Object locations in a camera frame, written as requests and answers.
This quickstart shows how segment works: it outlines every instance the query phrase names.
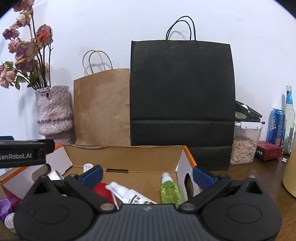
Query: white tube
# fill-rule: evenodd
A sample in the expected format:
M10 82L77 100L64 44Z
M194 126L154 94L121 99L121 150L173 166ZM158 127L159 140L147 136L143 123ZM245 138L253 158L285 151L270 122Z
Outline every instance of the white tube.
M92 169L94 167L93 164L86 163L83 165L83 173L87 172L89 169Z

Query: brown paper bag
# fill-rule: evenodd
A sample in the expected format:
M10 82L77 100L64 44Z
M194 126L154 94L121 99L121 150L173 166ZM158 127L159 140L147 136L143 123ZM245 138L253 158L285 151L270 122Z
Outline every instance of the brown paper bag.
M88 74L83 61L91 51L92 74ZM130 146L129 69L113 69L103 51L88 52L82 60L87 76L74 81L75 144ZM100 52L107 56L112 69L106 70ZM93 72L93 53L99 54L104 71Z

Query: pink ceramic vase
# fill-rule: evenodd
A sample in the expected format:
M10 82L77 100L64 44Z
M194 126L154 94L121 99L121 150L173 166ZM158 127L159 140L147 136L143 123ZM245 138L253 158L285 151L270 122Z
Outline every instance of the pink ceramic vase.
M69 87L55 85L35 90L39 134L57 144L71 144L73 127Z

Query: sunflower seeds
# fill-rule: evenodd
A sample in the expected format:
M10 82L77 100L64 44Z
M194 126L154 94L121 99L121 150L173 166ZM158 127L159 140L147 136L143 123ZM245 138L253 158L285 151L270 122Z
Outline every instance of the sunflower seeds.
M254 159L257 148L257 142L246 138L239 137L233 140L230 165L250 163Z

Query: blue can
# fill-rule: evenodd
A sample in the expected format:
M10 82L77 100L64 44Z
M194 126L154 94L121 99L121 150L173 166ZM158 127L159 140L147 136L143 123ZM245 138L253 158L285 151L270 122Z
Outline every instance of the blue can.
M277 146L282 145L284 137L285 112L283 110L273 109L271 112L270 129L268 142Z

